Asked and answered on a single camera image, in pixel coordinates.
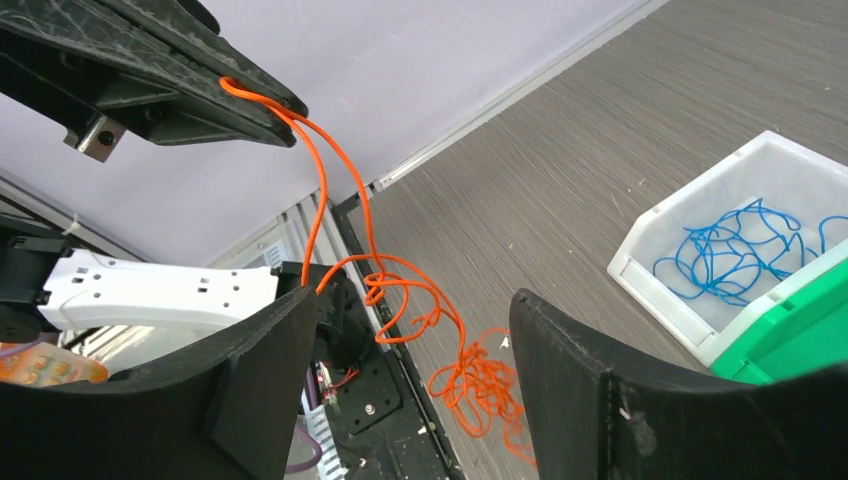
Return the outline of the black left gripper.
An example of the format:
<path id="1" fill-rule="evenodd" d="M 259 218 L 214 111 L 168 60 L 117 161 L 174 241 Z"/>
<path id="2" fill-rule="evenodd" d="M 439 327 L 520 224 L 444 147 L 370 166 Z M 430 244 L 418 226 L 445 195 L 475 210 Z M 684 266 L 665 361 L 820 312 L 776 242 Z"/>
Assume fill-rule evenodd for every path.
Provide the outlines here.
<path id="1" fill-rule="evenodd" d="M 290 147 L 292 130 L 221 81 L 308 116 L 291 89 L 220 33 L 199 1 L 5 1 L 1 91 L 105 163 L 126 131 L 153 144 Z"/>

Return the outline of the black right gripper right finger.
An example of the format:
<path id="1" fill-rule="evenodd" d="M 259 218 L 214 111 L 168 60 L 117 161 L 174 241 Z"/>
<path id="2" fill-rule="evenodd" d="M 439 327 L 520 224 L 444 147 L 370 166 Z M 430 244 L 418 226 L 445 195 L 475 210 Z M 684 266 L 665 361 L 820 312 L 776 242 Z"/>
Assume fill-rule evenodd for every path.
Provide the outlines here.
<path id="1" fill-rule="evenodd" d="M 689 370 L 517 291 L 509 325 L 543 479 L 843 479 L 847 367 L 755 386 Z"/>

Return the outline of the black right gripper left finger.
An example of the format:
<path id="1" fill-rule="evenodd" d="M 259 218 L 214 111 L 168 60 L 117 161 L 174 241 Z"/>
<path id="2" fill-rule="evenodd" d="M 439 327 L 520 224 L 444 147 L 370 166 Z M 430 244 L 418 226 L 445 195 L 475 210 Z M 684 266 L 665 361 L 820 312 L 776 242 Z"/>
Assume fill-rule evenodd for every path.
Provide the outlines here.
<path id="1" fill-rule="evenodd" d="M 247 319 L 103 383 L 1 387 L 5 479 L 280 479 L 317 297 Z"/>

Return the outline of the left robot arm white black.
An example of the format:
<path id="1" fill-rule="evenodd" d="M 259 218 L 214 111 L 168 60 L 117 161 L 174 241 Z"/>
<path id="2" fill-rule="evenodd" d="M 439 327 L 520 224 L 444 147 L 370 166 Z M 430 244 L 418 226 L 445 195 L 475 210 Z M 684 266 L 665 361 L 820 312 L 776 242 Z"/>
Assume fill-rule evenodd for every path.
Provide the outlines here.
<path id="1" fill-rule="evenodd" d="M 125 133 L 160 146 L 244 140 L 291 147 L 307 106 L 221 36 L 198 1 L 5 1 L 2 92 L 64 126 L 66 143 L 106 160 Z M 218 270 L 120 260 L 26 218 L 1 218 L 6 354 L 44 335 L 116 325 L 217 331 L 302 285 L 313 356 L 346 370 L 374 349 L 342 269 L 284 262 Z"/>

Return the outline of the white plastic bin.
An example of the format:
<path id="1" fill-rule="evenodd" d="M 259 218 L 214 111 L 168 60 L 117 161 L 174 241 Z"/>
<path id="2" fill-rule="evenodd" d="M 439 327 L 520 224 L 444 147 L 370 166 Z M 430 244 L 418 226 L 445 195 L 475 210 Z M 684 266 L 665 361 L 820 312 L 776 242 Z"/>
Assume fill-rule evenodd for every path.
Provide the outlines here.
<path id="1" fill-rule="evenodd" d="M 640 215 L 607 272 L 711 368 L 846 257 L 846 166 L 765 131 Z"/>

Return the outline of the green plastic bin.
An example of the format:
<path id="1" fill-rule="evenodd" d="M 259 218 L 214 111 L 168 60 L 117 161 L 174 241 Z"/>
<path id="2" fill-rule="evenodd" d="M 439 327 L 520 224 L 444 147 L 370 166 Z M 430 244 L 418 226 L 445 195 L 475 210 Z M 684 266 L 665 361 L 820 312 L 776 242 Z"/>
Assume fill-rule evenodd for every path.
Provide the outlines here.
<path id="1" fill-rule="evenodd" d="M 720 378 L 766 385 L 847 361 L 847 262 L 764 313 L 712 364 Z"/>

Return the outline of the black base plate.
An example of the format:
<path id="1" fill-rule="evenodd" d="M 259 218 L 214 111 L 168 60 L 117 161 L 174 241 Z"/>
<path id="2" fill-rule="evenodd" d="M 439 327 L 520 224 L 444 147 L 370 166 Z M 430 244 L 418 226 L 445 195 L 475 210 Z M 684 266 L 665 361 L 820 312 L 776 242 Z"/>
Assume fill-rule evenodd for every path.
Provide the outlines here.
<path id="1" fill-rule="evenodd" d="M 376 345 L 325 408 L 335 446 L 326 479 L 463 479 L 403 346 Z"/>

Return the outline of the aluminium frame rail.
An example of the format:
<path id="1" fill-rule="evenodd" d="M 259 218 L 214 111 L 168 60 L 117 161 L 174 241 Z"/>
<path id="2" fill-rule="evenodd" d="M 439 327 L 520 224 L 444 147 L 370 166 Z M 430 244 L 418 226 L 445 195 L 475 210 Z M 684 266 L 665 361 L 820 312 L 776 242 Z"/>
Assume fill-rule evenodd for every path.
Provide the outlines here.
<path id="1" fill-rule="evenodd" d="M 328 201 L 324 207 L 320 206 L 320 192 L 316 190 L 222 254 L 211 266 L 241 268 L 300 262 L 316 216 L 321 217 L 321 223 L 311 250 L 313 263 L 332 266 L 362 251 L 354 245 L 357 237 L 347 236 L 343 231 L 342 219 L 333 204 Z"/>

